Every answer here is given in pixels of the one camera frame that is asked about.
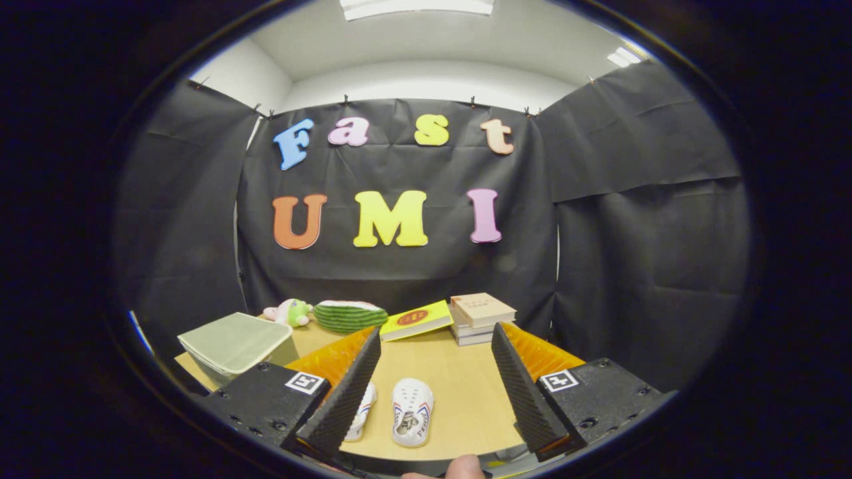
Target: storage box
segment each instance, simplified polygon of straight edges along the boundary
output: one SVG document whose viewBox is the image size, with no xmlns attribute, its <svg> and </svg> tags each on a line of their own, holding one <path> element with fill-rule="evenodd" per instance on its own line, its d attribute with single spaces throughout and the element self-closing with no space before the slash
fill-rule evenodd
<svg viewBox="0 0 852 479">
<path fill-rule="evenodd" d="M 286 366 L 299 359 L 293 328 L 234 313 L 178 336 L 199 368 L 227 384 L 258 362 Z"/>
</svg>

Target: foam letter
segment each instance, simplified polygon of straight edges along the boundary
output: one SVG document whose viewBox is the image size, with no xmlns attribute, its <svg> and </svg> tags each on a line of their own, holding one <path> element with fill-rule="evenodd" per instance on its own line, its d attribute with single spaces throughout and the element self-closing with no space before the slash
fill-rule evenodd
<svg viewBox="0 0 852 479">
<path fill-rule="evenodd" d="M 308 206 L 308 227 L 299 235 L 293 234 L 293 207 L 299 204 L 299 199 L 293 196 L 276 198 L 272 202 L 275 209 L 273 221 L 273 236 L 282 248 L 288 250 L 304 250 L 316 243 L 320 236 L 320 216 L 322 205 L 328 200 L 324 194 L 309 194 L 305 197 Z"/>
<path fill-rule="evenodd" d="M 378 191 L 362 191 L 355 195 L 355 201 L 361 204 L 358 236 L 353 240 L 359 248 L 372 248 L 378 244 L 378 239 L 373 235 L 373 225 L 376 225 L 378 235 L 386 246 L 390 245 L 397 228 L 400 230 L 396 238 L 397 245 L 423 246 L 429 243 L 429 238 L 423 234 L 423 202 L 426 201 L 426 193 L 415 190 L 403 192 L 393 211 L 388 209 L 388 204 Z"/>
<path fill-rule="evenodd" d="M 474 233 L 470 240 L 474 243 L 496 243 L 503 236 L 497 230 L 494 221 L 494 199 L 497 192 L 492 189 L 472 189 L 468 197 L 474 202 Z"/>
<path fill-rule="evenodd" d="M 504 140 L 504 135 L 512 132 L 508 126 L 503 126 L 499 119 L 488 120 L 480 125 L 485 130 L 488 147 L 497 154 L 509 154 L 515 151 L 515 147 Z"/>
<path fill-rule="evenodd" d="M 450 121 L 444 115 L 423 115 L 417 119 L 414 140 L 420 145 L 440 146 L 450 139 L 446 126 Z"/>
<path fill-rule="evenodd" d="M 311 139 L 308 136 L 308 130 L 314 127 L 314 121 L 311 118 L 305 118 L 299 123 L 291 126 L 287 130 L 278 133 L 272 141 L 278 143 L 281 148 L 281 170 L 287 170 L 294 164 L 302 161 L 308 156 L 307 153 L 299 149 L 299 147 L 308 147 Z"/>
<path fill-rule="evenodd" d="M 328 134 L 328 142 L 333 145 L 349 144 L 359 147 L 367 143 L 367 128 L 370 122 L 366 118 L 349 117 L 337 122 L 337 129 Z"/>
</svg>

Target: child shoe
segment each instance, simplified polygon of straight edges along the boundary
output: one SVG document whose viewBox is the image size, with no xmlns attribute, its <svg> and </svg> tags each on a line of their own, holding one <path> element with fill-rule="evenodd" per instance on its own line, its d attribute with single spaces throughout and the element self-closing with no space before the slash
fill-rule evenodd
<svg viewBox="0 0 852 479">
<path fill-rule="evenodd" d="M 344 441 L 358 441 L 364 433 L 364 423 L 367 420 L 367 414 L 373 403 L 376 402 L 376 385 L 372 381 L 367 385 L 364 391 L 364 399 L 361 400 L 361 405 L 358 406 L 358 412 L 355 413 L 355 419 L 349 427 L 349 432 L 346 433 Z"/>
<path fill-rule="evenodd" d="M 394 387 L 394 442 L 405 447 L 422 446 L 429 438 L 429 420 L 435 398 L 423 381 L 403 378 Z"/>
</svg>

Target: pink letter i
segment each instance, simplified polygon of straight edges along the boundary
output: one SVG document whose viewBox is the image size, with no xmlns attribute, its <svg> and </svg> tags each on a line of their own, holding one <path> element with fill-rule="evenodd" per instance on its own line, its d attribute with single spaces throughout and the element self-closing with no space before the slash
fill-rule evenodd
<svg viewBox="0 0 852 479">
<path fill-rule="evenodd" d="M 468 197 L 474 202 L 474 233 L 470 240 L 474 243 L 495 243 L 503 236 L 497 230 L 494 221 L 494 199 L 497 192 L 492 189 L 472 189 Z"/>
</svg>

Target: white wall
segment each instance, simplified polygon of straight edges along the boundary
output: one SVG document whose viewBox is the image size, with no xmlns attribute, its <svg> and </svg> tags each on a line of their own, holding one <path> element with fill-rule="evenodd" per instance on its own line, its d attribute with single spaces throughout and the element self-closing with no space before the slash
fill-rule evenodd
<svg viewBox="0 0 852 479">
<path fill-rule="evenodd" d="M 258 111 L 268 114 L 281 111 L 292 82 L 290 77 L 250 38 L 229 49 L 199 68 L 190 79 L 221 91 Z"/>
<path fill-rule="evenodd" d="M 357 66 L 293 84 L 276 112 L 377 98 L 470 101 L 530 113 L 546 108 L 577 86 L 514 68 L 467 61 L 394 61 Z"/>
</svg>

